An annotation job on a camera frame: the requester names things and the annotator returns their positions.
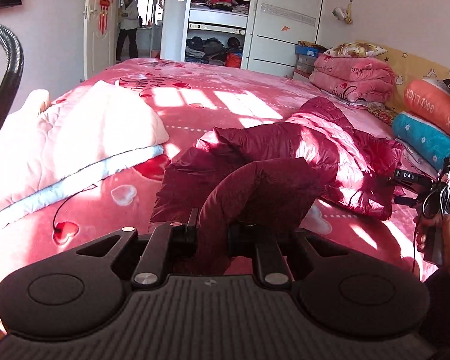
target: bed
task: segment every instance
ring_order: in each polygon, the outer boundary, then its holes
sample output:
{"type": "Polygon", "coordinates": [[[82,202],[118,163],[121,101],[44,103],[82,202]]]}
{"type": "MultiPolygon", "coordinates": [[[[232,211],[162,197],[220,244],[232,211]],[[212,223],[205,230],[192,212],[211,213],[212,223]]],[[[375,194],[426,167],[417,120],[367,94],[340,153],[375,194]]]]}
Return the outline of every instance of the bed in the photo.
{"type": "MultiPolygon", "coordinates": [[[[227,67],[134,59],[106,69],[53,104],[79,101],[98,81],[136,91],[159,115],[170,139],[164,153],[122,170],[70,199],[29,214],[0,229],[0,281],[9,273],[122,227],[139,233],[149,225],[164,169],[213,127],[248,128],[289,117],[307,100],[322,96],[334,102],[353,126],[392,139],[391,128],[365,110],[350,107],[309,83],[227,67]]],[[[434,174],[420,156],[404,150],[403,168],[434,174]]],[[[413,264],[415,211],[392,205],[392,217],[361,217],[321,199],[301,226],[404,269],[413,264]]],[[[435,267],[416,254],[415,272],[426,279],[435,267]]],[[[251,264],[235,259],[228,274],[248,273],[251,264]]]]}

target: black flexible hose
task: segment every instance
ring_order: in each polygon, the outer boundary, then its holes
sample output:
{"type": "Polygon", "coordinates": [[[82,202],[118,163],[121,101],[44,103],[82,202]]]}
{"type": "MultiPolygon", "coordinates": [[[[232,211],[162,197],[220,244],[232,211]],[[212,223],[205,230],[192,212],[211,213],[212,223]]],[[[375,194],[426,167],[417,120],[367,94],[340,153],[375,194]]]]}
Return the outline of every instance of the black flexible hose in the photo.
{"type": "Polygon", "coordinates": [[[0,84],[0,129],[17,95],[23,73],[23,49],[15,34],[0,24],[0,44],[7,54],[7,70],[0,84]]]}

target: black handle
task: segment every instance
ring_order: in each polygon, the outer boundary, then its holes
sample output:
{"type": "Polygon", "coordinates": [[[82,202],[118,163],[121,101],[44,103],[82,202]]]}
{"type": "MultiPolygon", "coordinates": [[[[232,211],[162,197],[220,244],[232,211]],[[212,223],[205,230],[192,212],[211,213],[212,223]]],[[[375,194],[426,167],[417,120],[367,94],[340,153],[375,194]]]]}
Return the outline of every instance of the black handle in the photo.
{"type": "Polygon", "coordinates": [[[0,129],[17,94],[23,72],[23,50],[18,38],[0,24],[0,44],[7,54],[7,71],[0,84],[0,129]]]}
{"type": "Polygon", "coordinates": [[[428,227],[423,259],[436,266],[443,265],[443,237],[441,227],[428,227]]]}

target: bag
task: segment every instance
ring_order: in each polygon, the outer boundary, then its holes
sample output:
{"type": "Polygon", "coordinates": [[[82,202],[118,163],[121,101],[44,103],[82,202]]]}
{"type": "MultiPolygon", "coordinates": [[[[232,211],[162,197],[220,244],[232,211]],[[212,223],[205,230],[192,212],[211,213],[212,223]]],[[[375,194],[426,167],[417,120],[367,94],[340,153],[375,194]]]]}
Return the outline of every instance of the bag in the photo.
{"type": "Polygon", "coordinates": [[[232,52],[229,52],[226,55],[226,62],[225,66],[228,66],[229,68],[239,68],[242,65],[242,58],[240,55],[233,54],[232,52]]]}

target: human hand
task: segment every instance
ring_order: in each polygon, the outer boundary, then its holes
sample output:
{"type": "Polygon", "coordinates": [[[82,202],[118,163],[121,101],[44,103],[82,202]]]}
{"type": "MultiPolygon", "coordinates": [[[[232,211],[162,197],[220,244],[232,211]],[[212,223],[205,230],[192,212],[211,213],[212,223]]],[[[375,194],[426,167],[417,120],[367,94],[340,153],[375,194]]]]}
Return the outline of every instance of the human hand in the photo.
{"type": "Polygon", "coordinates": [[[444,268],[450,274],[450,215],[438,214],[433,219],[426,219],[423,216],[416,216],[413,220],[418,223],[416,235],[416,248],[419,252],[425,249],[425,242],[427,241],[427,231],[429,227],[441,227],[443,237],[443,263],[444,268]]]}

